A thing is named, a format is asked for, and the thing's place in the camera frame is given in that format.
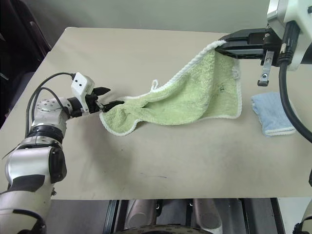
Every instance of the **gray tabletop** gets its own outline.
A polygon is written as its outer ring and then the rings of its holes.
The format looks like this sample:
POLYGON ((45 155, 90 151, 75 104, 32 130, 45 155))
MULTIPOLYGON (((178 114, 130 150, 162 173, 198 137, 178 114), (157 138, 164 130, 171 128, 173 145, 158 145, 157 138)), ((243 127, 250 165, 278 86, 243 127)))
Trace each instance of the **gray tabletop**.
MULTIPOLYGON (((96 86, 111 88, 101 102, 149 91, 152 80, 168 81, 207 44, 223 34, 132 29, 68 28, 47 55, 0 130, 0 153, 22 139, 25 108, 37 85, 56 72, 79 71, 96 86)), ((258 87, 259 60, 241 61, 243 110, 238 119, 193 124, 138 125, 114 136, 98 114, 68 121, 63 141, 67 177, 55 185, 56 199, 311 196, 312 145, 298 133, 264 137, 252 95, 278 91, 278 69, 270 85, 258 87)), ((289 93, 311 129, 312 69, 288 73, 289 93)), ((72 96, 71 80, 48 83, 60 97, 72 96)), ((0 188, 5 190, 5 159, 0 188)))

